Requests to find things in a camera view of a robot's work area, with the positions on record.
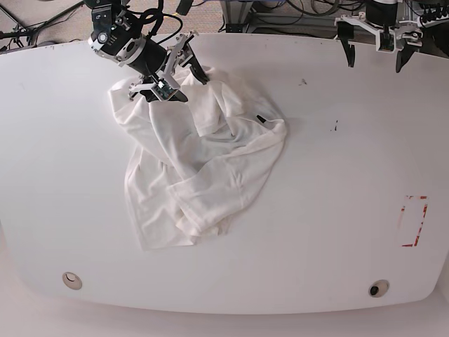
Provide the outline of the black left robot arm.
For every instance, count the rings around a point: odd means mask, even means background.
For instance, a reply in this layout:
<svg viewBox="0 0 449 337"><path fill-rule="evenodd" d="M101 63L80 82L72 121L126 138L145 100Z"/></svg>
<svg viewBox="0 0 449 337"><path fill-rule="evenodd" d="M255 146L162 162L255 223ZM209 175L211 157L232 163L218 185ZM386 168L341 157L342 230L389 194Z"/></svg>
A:
<svg viewBox="0 0 449 337"><path fill-rule="evenodd" d="M337 38L349 67L353 67L356 60L355 45L350 43L356 28L375 37L376 51L396 54L397 73L421 49L423 32L418 23L409 19L398 20L397 13L398 1L366 1L364 12L335 19Z"/></svg>

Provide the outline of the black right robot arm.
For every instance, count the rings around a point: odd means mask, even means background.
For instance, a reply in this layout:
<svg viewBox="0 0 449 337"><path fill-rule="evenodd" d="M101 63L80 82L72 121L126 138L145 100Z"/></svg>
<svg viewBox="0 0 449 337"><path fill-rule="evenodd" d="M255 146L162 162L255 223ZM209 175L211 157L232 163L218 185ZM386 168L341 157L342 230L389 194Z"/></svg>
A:
<svg viewBox="0 0 449 337"><path fill-rule="evenodd" d="M88 40L91 50L98 56L111 60L118 66L128 66L138 72L137 82L128 85L128 97L143 95L147 102L187 102L175 80L177 67L190 69L201 84L209 77L195 56L190 41L196 35L176 30L168 38L154 41L166 18L183 21L178 15L163 11L164 2L143 12L129 9L127 1L85 1L91 9L93 32Z"/></svg>

